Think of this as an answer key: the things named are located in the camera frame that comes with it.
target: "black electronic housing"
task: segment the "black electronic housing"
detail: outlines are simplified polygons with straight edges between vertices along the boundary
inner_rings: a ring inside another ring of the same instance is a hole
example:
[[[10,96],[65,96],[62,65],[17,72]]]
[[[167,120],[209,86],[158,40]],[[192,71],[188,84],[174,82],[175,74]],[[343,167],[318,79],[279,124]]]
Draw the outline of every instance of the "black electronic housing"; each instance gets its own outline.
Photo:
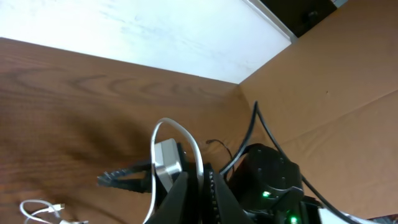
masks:
[[[286,212],[304,197],[300,168],[262,144],[246,148],[246,157],[228,181],[228,187],[247,212]]]

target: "cable connector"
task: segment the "cable connector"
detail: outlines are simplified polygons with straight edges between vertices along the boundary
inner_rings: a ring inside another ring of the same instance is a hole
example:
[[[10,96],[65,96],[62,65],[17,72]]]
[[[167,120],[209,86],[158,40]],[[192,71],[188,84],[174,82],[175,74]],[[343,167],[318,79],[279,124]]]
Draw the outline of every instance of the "cable connector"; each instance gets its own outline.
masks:
[[[61,211],[62,209],[65,208],[65,204],[55,204],[53,207],[54,208],[48,207],[48,208],[45,208],[45,209],[42,209],[42,210],[39,210],[39,211],[40,212],[48,212],[48,213],[52,213],[52,212],[55,212],[55,211]]]

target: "green led light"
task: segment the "green led light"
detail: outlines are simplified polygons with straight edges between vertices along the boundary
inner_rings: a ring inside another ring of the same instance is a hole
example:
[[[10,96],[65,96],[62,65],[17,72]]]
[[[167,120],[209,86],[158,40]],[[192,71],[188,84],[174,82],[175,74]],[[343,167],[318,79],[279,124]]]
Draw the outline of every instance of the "green led light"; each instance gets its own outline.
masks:
[[[291,223],[291,224],[297,224],[297,223],[298,223],[297,221],[298,221],[298,220],[297,220],[296,217],[290,218],[290,223]]]
[[[262,196],[263,197],[269,197],[271,195],[271,193],[269,193],[269,192],[263,192],[262,193]]]

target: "wood grain surface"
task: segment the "wood grain surface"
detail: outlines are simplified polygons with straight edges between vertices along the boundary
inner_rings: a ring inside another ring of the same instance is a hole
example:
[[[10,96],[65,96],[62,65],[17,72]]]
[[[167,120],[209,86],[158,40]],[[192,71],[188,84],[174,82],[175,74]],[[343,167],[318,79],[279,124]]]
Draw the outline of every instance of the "wood grain surface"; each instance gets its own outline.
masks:
[[[65,203],[65,218],[142,223],[150,194],[96,186],[96,176],[149,158],[158,119],[197,140],[216,169],[228,161],[250,109],[237,85],[0,39],[0,220],[22,223],[20,201]],[[159,140],[182,141],[169,126]],[[258,129],[253,141],[262,141]]]

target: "brown cardboard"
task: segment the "brown cardboard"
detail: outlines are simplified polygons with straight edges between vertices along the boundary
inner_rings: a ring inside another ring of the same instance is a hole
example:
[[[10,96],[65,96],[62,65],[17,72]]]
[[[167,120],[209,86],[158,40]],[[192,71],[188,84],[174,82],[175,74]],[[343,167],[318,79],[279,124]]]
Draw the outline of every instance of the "brown cardboard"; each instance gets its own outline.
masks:
[[[398,212],[397,10],[350,0],[241,84],[311,183],[363,218]]]

